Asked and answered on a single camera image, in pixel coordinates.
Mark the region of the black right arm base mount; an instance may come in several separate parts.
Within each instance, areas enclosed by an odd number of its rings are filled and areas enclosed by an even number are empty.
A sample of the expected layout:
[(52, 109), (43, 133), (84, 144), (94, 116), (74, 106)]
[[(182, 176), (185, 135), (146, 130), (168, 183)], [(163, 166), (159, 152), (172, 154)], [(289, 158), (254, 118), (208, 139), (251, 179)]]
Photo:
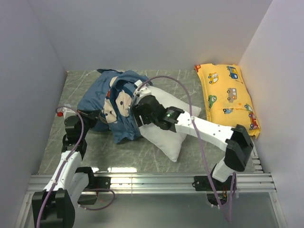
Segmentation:
[[(232, 196), (237, 190), (236, 176), (231, 175), (225, 182), (220, 182), (213, 179), (213, 184), (218, 193), (218, 199), (222, 205), (225, 205), (228, 202), (228, 191), (232, 191)], [(195, 188), (195, 191), (210, 191), (211, 193), (207, 194), (207, 200), (212, 206), (218, 206), (216, 196), (213, 193), (213, 189), (208, 180), (207, 176), (194, 176), (194, 182), (192, 186)]]

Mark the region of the white pillow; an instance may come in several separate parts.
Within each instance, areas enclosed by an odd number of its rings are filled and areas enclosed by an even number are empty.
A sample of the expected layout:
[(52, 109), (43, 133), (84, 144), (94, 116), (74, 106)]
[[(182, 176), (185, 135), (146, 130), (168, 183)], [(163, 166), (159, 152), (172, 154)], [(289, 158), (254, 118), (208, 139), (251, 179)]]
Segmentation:
[[(151, 94), (156, 97), (158, 102), (165, 108), (174, 106), (186, 112), (190, 111), (188, 103), (176, 98), (175, 96), (154, 86), (147, 86)], [(172, 131), (165, 131), (154, 124), (143, 125), (139, 127), (141, 136), (158, 147), (172, 162), (176, 162), (181, 145), (186, 138), (185, 133), (174, 133)]]

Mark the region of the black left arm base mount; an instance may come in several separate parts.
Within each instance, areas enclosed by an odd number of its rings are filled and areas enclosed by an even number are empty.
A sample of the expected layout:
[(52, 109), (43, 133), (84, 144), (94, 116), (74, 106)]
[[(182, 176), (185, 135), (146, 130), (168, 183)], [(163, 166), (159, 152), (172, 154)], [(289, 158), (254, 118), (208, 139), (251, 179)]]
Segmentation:
[(78, 205), (94, 205), (97, 202), (99, 193), (110, 192), (111, 177), (94, 176), (89, 180), (88, 186), (84, 188), (78, 198)]

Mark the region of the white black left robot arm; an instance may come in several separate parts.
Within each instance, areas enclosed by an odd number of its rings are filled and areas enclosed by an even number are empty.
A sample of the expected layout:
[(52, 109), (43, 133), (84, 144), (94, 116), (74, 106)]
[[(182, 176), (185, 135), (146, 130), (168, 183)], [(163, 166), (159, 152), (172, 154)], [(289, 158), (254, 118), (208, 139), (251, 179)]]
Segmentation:
[(91, 168), (80, 167), (87, 143), (85, 136), (94, 128), (99, 111), (58, 112), (64, 117), (65, 135), (62, 139), (59, 164), (42, 191), (32, 198), (34, 226), (36, 228), (71, 228), (76, 217), (78, 199), (83, 190), (90, 191), (96, 180)]

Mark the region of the blue cartoon print pillowcase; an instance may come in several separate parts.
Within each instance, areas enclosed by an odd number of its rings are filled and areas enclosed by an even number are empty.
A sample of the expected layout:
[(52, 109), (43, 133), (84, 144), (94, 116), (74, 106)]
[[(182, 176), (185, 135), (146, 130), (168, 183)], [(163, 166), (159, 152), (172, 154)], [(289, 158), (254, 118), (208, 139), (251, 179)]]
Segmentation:
[(99, 120), (94, 131), (111, 130), (115, 143), (124, 139), (136, 140), (141, 137), (131, 112), (135, 83), (145, 82), (147, 76), (132, 70), (117, 71), (98, 69), (100, 76), (86, 91), (77, 105), (79, 111), (99, 111)]

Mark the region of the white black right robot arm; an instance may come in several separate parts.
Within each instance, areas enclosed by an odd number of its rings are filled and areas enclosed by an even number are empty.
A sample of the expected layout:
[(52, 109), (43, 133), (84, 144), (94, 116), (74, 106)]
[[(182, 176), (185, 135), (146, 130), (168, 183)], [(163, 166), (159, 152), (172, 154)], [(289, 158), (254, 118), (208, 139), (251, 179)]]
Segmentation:
[(153, 95), (137, 95), (136, 102), (132, 112), (139, 127), (153, 124), (165, 131), (185, 133), (225, 152), (209, 178), (211, 188), (221, 189), (234, 172), (245, 170), (254, 145), (244, 126), (223, 126), (192, 116), (174, 106), (165, 108)]

